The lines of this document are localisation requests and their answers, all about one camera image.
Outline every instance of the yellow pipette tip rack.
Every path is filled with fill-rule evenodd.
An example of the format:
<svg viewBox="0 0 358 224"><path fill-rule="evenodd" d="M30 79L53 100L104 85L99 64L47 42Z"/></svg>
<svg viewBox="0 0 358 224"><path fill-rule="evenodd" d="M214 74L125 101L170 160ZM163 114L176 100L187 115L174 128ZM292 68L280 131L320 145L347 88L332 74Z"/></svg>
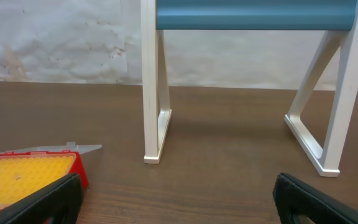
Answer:
<svg viewBox="0 0 358 224"><path fill-rule="evenodd" d="M74 159L74 154L0 157L0 209L63 177Z"/></svg>

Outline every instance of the blue panel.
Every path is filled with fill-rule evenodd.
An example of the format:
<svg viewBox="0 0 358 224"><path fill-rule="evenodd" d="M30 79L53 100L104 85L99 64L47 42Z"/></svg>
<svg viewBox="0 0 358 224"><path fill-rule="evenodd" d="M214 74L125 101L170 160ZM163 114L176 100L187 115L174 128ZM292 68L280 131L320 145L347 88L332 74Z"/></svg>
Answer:
<svg viewBox="0 0 358 224"><path fill-rule="evenodd" d="M351 30L357 0L157 0L157 29Z"/></svg>

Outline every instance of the white stand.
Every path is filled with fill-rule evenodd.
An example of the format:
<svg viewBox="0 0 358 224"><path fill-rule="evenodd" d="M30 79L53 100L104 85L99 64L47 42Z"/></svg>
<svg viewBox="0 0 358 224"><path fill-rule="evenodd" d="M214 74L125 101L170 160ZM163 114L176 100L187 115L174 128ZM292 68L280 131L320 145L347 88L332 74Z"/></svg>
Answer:
<svg viewBox="0 0 358 224"><path fill-rule="evenodd" d="M165 67L163 31L155 29L155 1L142 0L141 4L144 162L158 164L172 111ZM160 104L159 114L157 96Z"/></svg>
<svg viewBox="0 0 358 224"><path fill-rule="evenodd" d="M301 112L328 62L341 47L334 105L322 148L300 119ZM353 29L326 31L285 121L320 175L337 177L358 89L358 2Z"/></svg>

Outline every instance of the white wall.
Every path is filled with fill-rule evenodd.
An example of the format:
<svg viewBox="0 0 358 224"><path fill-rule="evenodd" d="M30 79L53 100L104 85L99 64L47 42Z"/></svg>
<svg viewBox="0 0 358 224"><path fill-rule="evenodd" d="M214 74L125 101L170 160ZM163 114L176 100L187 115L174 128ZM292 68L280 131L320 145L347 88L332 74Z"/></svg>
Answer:
<svg viewBox="0 0 358 224"><path fill-rule="evenodd" d="M169 82L297 89L322 34L169 30ZM337 66L317 89L334 89ZM0 0L0 80L140 84L140 0Z"/></svg>

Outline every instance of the white support leg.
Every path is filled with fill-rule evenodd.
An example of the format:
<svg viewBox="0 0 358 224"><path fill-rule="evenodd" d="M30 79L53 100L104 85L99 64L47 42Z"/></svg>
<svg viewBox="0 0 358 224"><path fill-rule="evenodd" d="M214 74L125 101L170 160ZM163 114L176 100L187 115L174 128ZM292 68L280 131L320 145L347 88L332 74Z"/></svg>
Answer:
<svg viewBox="0 0 358 224"><path fill-rule="evenodd" d="M155 0L142 0L141 4L144 162L158 164L171 118L164 38L163 32L155 29ZM159 114L157 97L160 100Z"/></svg>
<svg viewBox="0 0 358 224"><path fill-rule="evenodd" d="M300 114L328 62L341 46L339 73L334 105L329 120L324 148L310 134L301 122ZM327 31L317 49L303 83L296 94L285 121L300 142L309 159L320 175L339 175L347 129L352 115L358 89L358 3L356 19L350 32Z"/></svg>

